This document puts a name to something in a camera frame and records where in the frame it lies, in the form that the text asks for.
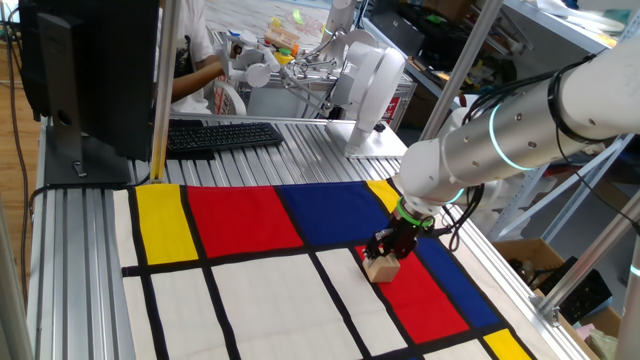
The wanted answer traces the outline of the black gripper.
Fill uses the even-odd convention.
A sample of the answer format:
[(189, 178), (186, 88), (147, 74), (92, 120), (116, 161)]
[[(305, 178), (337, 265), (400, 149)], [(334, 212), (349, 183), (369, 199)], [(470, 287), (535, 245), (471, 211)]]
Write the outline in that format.
[(414, 253), (416, 236), (420, 230), (417, 225), (409, 222), (391, 222), (389, 229), (374, 233), (363, 250), (366, 259), (375, 260), (393, 254), (402, 264)]

